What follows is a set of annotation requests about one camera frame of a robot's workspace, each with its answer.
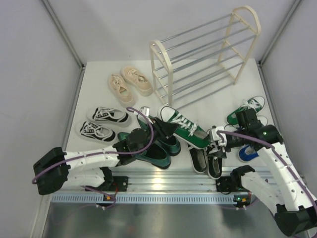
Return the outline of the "green canvas sneaker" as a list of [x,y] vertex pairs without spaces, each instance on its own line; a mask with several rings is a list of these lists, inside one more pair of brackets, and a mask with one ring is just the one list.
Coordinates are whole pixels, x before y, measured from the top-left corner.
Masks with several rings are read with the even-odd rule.
[[210,144],[208,134],[195,122],[190,121],[171,106],[161,106],[158,118],[166,123],[177,125],[174,135],[196,149],[204,149]]
[[253,109],[256,113],[260,112],[265,106],[265,98],[262,96],[255,96],[248,100],[243,100],[240,107],[231,112],[226,120],[230,125],[238,125],[238,120],[236,114],[248,109]]

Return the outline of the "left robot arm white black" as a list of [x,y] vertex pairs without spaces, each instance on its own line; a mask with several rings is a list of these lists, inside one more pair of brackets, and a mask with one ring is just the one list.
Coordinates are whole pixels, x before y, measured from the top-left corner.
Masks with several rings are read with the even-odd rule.
[[145,127],[132,130],[117,143],[102,149],[67,152],[55,147],[33,165],[32,184],[37,186],[39,195],[78,186],[108,191],[114,182],[111,168],[140,160],[167,169],[171,161],[162,142],[171,138],[176,129],[176,124],[152,118]]

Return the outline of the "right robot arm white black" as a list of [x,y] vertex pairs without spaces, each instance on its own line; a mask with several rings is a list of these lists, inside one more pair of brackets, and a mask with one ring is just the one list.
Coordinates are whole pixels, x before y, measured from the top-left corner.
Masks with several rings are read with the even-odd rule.
[[272,187],[249,165],[231,172],[231,184],[237,191],[254,194],[272,213],[274,220],[288,237],[317,226],[317,198],[309,191],[287,151],[283,138],[274,125],[262,125],[256,111],[237,112],[239,129],[230,132],[222,126],[208,130],[211,156],[225,158],[233,148],[250,145],[266,164],[277,188]]

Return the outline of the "green loafer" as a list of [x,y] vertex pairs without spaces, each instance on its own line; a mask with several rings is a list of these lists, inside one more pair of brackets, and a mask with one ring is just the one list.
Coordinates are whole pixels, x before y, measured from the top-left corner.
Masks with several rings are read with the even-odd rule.
[[150,163],[160,169],[168,169],[171,164],[171,157],[169,153],[159,142],[153,143],[147,150],[140,154],[127,157],[127,160],[121,162],[120,166],[128,165],[136,160]]
[[[147,122],[142,116],[136,116],[137,122],[141,129],[150,130]],[[177,156],[181,151],[181,145],[175,136],[168,139],[157,139],[156,144],[160,145],[170,156]]]

